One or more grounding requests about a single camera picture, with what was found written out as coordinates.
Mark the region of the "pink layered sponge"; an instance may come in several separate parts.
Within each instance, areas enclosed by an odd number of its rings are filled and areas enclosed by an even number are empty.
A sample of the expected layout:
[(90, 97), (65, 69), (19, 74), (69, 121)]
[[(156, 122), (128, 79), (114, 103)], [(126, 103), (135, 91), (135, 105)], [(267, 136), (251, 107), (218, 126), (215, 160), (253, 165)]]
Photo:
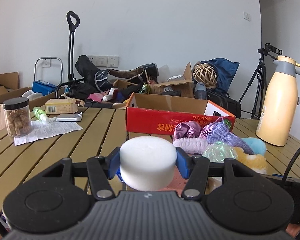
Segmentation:
[(175, 167), (174, 176), (168, 186), (161, 189), (161, 191), (175, 191), (179, 197), (181, 197), (182, 191), (187, 183), (187, 179), (184, 179), (179, 170)]

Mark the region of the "green translucent plastic bag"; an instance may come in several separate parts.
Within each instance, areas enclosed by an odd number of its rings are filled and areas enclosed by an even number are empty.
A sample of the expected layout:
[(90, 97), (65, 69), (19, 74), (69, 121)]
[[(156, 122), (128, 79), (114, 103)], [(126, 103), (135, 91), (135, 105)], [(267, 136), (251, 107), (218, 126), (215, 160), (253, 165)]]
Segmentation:
[(202, 156), (213, 163), (224, 163), (227, 158), (236, 159), (237, 153), (230, 145), (222, 141), (217, 141), (213, 144), (209, 144)]

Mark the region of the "white foam cylinder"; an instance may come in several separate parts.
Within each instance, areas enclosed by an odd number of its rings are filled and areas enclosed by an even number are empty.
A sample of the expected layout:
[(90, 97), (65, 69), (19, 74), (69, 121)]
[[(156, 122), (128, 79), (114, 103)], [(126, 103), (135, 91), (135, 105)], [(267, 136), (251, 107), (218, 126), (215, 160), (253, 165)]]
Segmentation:
[(123, 181), (138, 191), (165, 188), (174, 177), (177, 152), (162, 138), (141, 136), (120, 147), (120, 174)]

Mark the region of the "purple knit pouch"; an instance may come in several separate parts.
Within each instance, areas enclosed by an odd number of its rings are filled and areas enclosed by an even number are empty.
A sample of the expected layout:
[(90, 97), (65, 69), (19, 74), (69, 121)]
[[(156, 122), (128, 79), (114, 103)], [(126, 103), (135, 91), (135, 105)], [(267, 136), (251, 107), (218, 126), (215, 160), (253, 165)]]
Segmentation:
[(220, 116), (216, 121), (204, 126), (199, 136), (206, 138), (209, 144), (221, 141), (231, 147), (242, 148), (246, 154), (255, 154), (246, 142), (230, 131), (228, 121)]

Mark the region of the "white yellow plush toy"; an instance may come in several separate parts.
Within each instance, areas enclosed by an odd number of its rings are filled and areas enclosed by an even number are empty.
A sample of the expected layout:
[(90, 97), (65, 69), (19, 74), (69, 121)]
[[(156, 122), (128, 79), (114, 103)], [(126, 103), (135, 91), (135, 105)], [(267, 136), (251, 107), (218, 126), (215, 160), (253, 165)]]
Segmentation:
[[(264, 156), (260, 154), (246, 154), (240, 147), (234, 147), (233, 150), (236, 152), (236, 160), (243, 163), (250, 169), (260, 174), (267, 174), (268, 163)], [(218, 188), (222, 184), (221, 177), (212, 177), (208, 179), (209, 192)]]

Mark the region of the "open brown cardboard box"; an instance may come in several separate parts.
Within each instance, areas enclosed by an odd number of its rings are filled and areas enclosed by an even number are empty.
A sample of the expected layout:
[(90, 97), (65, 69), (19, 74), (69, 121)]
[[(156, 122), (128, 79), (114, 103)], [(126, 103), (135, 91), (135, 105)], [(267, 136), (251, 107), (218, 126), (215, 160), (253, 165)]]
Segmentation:
[(181, 91), (181, 96), (192, 98), (193, 97), (193, 80), (192, 68), (188, 63), (185, 67), (183, 74), (172, 76), (168, 65), (164, 65), (158, 69), (159, 75), (157, 83), (150, 85), (152, 94), (161, 94), (170, 90)]

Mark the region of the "yellow small carton box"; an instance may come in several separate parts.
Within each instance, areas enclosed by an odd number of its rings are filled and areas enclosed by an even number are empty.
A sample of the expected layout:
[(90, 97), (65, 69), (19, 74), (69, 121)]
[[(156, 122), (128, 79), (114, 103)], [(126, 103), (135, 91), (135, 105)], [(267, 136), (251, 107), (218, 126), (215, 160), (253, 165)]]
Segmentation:
[(46, 114), (68, 114), (76, 113), (79, 107), (85, 103), (77, 99), (50, 99), (45, 103)]

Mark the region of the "white paper sheet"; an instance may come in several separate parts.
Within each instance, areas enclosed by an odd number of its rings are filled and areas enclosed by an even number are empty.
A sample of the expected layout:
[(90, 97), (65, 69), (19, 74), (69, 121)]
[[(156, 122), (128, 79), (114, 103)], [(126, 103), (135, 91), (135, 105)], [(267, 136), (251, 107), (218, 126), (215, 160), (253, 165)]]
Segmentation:
[(83, 128), (76, 122), (51, 122), (43, 124), (40, 121), (32, 122), (32, 131), (21, 137), (14, 138), (14, 146), (23, 145), (41, 139), (51, 138), (57, 135), (80, 131)]

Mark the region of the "black boot pile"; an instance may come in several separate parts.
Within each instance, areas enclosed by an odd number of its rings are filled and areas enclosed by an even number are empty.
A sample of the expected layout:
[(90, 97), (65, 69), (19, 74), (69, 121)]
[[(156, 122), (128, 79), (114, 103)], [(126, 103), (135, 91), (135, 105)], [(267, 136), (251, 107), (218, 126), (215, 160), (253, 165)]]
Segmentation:
[(114, 81), (123, 80), (139, 85), (146, 83), (147, 78), (156, 79), (159, 76), (155, 63), (139, 66), (133, 70), (117, 70), (97, 68), (86, 55), (81, 55), (75, 63), (76, 70), (83, 77), (83, 82), (69, 86), (70, 98), (85, 100), (92, 93), (105, 92), (112, 88)]

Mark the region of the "green small bottle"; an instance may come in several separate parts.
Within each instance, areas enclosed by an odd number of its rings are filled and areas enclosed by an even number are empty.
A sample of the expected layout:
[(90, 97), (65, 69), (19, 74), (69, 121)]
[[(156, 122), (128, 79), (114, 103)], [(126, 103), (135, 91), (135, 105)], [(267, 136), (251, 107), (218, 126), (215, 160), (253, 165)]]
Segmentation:
[(42, 123), (48, 124), (50, 122), (50, 119), (47, 116), (47, 114), (42, 109), (40, 109), (39, 107), (34, 107), (32, 112), (35, 115), (35, 117), (38, 120), (40, 120)]

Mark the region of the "cream thermos jug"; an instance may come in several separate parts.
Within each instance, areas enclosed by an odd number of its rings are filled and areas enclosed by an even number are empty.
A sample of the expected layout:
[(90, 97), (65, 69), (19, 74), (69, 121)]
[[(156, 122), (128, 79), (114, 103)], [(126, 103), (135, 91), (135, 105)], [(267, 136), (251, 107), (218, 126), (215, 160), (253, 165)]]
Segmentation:
[(283, 147), (300, 104), (300, 64), (287, 56), (278, 56), (273, 63), (276, 69), (268, 84), (256, 135)]

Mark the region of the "clear jar with snacks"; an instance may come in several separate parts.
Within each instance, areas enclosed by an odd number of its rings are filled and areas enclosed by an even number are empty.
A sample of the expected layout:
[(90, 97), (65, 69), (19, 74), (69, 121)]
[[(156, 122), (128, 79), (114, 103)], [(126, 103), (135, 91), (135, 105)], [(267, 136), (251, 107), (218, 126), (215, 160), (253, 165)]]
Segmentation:
[(32, 124), (28, 98), (12, 98), (2, 104), (8, 135), (22, 137), (29, 134)]

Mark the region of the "large open cardboard boxes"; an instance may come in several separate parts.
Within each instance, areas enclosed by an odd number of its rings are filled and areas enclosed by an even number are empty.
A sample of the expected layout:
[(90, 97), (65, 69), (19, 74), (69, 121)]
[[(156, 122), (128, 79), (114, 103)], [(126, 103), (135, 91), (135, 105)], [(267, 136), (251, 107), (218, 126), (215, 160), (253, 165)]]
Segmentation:
[(18, 72), (0, 74), (0, 130), (5, 128), (2, 103), (11, 98), (21, 97), (31, 89), (31, 87), (19, 88)]

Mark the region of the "wall power sockets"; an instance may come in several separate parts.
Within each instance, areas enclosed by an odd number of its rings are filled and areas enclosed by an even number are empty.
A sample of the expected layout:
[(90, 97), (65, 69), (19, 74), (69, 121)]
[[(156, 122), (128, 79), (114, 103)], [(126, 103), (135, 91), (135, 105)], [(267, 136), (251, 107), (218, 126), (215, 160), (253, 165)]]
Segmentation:
[(119, 56), (88, 55), (88, 59), (97, 67), (118, 68)]

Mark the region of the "blue box with metal frame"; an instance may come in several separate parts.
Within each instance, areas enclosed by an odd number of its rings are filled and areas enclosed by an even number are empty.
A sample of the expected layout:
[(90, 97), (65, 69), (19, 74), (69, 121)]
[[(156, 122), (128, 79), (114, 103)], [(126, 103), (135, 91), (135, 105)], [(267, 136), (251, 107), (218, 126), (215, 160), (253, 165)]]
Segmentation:
[(32, 90), (43, 96), (56, 91), (63, 81), (63, 61), (58, 57), (40, 57), (34, 64)]

